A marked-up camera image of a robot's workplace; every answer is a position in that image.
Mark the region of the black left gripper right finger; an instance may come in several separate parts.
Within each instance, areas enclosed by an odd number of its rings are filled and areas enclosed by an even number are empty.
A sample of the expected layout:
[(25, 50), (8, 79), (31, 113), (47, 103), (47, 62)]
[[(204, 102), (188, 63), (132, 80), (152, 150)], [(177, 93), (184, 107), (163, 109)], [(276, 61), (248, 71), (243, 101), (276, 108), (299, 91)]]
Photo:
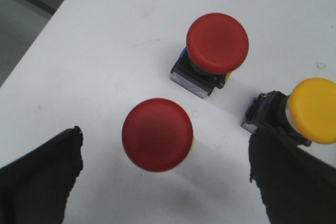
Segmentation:
[(335, 223), (334, 167), (265, 129), (251, 135), (248, 154), (270, 223)]

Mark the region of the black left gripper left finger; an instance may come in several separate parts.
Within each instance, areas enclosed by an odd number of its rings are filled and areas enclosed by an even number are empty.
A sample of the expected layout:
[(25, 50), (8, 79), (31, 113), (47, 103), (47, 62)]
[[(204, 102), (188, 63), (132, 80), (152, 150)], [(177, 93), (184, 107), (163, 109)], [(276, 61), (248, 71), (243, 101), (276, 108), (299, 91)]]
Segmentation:
[(80, 127), (66, 129), (1, 168), (1, 223), (62, 223), (83, 169)]

